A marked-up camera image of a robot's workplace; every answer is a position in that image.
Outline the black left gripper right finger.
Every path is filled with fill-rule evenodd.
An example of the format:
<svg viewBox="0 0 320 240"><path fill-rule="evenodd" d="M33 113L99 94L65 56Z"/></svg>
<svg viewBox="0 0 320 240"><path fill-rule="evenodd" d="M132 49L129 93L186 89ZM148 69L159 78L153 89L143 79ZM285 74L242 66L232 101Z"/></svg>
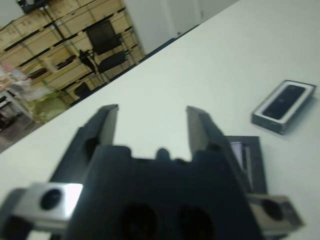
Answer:
<svg viewBox="0 0 320 240"><path fill-rule="evenodd" d="M241 188L246 193L251 193L250 183L240 168L230 142L213 122L210 115L203 109L194 106L187 106L186 114L191 155L194 156L198 151L222 151Z"/></svg>

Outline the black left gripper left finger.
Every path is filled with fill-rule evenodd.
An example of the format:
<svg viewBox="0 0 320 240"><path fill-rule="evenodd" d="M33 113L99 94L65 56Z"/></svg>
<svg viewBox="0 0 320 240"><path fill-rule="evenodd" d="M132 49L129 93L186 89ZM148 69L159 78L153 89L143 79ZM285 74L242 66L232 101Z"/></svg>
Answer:
<svg viewBox="0 0 320 240"><path fill-rule="evenodd" d="M102 106L80 127L63 154L51 181L82 181L100 145L112 145L119 106Z"/></svg>

